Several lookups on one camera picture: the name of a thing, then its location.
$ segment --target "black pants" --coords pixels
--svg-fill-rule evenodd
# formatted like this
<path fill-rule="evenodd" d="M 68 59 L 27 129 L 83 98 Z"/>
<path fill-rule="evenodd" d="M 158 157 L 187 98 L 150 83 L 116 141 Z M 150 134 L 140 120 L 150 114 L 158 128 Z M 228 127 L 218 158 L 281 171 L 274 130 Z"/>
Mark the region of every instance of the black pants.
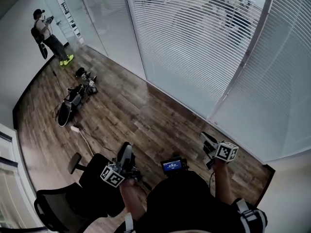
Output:
<path fill-rule="evenodd" d="M 68 60 L 68 56 L 65 52 L 63 44 L 56 38 L 54 34 L 44 40 L 43 43 L 52 50 L 55 57 L 59 59 L 59 61 Z"/>

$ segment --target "white strap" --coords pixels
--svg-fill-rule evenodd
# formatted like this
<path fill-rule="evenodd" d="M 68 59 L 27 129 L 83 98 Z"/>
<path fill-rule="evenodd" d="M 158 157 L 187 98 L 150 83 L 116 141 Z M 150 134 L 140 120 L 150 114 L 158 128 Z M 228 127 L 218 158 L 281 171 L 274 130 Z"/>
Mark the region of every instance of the white strap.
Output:
<path fill-rule="evenodd" d="M 127 213 L 125 215 L 125 232 L 124 233 L 131 233 L 134 229 L 134 223 L 131 213 Z"/>
<path fill-rule="evenodd" d="M 259 216 L 260 216 L 260 218 L 262 220 L 262 233 L 264 233 L 264 231 L 266 229 L 266 219 L 264 218 L 264 215 L 263 215 L 261 210 L 256 210 L 256 212 L 259 213 Z"/>
<path fill-rule="evenodd" d="M 241 214 L 243 212 L 249 211 L 248 206 L 247 206 L 244 199 L 238 201 L 237 206 L 238 206 Z M 250 215 L 250 216 L 247 216 L 246 218 L 247 218 L 247 221 L 249 221 L 249 222 L 257 219 L 257 217 L 255 215 Z"/>
<path fill-rule="evenodd" d="M 248 223 L 246 222 L 246 219 L 244 217 L 242 217 L 242 216 L 240 217 L 240 219 L 241 219 L 241 222 L 242 222 L 242 224 L 244 226 L 245 233 L 250 233 L 251 231 L 249 229 Z"/>

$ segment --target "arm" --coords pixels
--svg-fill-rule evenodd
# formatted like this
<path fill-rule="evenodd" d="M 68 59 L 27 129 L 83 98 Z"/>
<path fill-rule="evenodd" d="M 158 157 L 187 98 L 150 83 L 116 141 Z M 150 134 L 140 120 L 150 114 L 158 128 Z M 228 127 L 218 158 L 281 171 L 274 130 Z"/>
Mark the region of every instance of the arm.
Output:
<path fill-rule="evenodd" d="M 35 23 L 35 26 L 36 26 L 36 28 L 39 30 L 39 32 L 40 32 L 41 34 L 43 34 L 43 33 L 48 29 L 49 23 L 44 24 L 43 21 L 38 20 L 38 21 Z"/>
<path fill-rule="evenodd" d="M 226 162 L 216 158 L 214 171 L 215 171 L 215 186 L 216 186 L 215 197 L 220 201 L 231 205 L 234 202 L 235 198 L 231 190 L 229 173 Z"/>
<path fill-rule="evenodd" d="M 138 198 L 134 184 L 134 179 L 127 179 L 120 184 L 120 191 L 127 212 L 130 212 L 133 219 L 138 221 L 146 212 Z"/>
<path fill-rule="evenodd" d="M 44 28 L 42 29 L 42 30 L 40 30 L 40 33 L 44 33 L 47 29 L 48 29 L 48 27 L 49 27 L 49 23 L 47 23 L 45 26 L 44 26 Z"/>

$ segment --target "baseball cap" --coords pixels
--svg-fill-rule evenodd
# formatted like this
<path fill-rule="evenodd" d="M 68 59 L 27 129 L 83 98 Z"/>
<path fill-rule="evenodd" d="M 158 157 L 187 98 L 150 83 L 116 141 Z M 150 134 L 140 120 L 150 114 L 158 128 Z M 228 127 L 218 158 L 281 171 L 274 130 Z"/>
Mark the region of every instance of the baseball cap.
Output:
<path fill-rule="evenodd" d="M 40 14 L 42 14 L 44 12 L 45 12 L 45 10 L 36 9 L 35 12 L 34 12 L 34 19 L 37 18 L 37 15 L 40 15 Z"/>

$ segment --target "wooden floor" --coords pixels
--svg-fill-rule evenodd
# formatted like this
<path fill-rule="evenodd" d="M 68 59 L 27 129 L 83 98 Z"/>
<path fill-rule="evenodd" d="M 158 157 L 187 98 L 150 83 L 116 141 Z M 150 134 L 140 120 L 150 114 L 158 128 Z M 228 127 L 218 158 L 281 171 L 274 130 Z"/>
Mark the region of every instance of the wooden floor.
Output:
<path fill-rule="evenodd" d="M 17 111 L 20 146 L 36 190 L 78 182 L 81 171 L 77 170 L 73 175 L 67 171 L 75 152 L 82 154 L 84 165 L 91 159 L 83 138 L 71 131 L 72 123 L 61 128 L 52 117 L 54 108 L 63 98 L 52 70 L 65 91 L 77 85 L 74 73 L 80 67 L 97 75 L 99 92 L 82 106 L 75 120 L 107 148 L 114 150 L 103 149 L 85 134 L 95 152 L 112 158 L 124 141 L 130 142 L 137 167 L 151 186 L 165 179 L 160 161 L 178 152 L 187 158 L 191 170 L 209 181 L 212 171 L 205 167 L 206 156 L 198 134 L 206 131 L 221 141 L 230 140 L 153 86 L 84 46 L 75 53 L 74 60 L 65 70 L 56 59 L 52 60 L 27 91 Z M 228 168 L 234 194 L 255 204 L 270 171 L 241 148 Z M 213 181 L 212 194 L 215 192 Z M 145 195 L 140 190 L 138 192 L 145 203 Z M 123 222 L 123 216 L 124 213 L 116 218 L 100 218 L 87 232 L 114 232 Z"/>

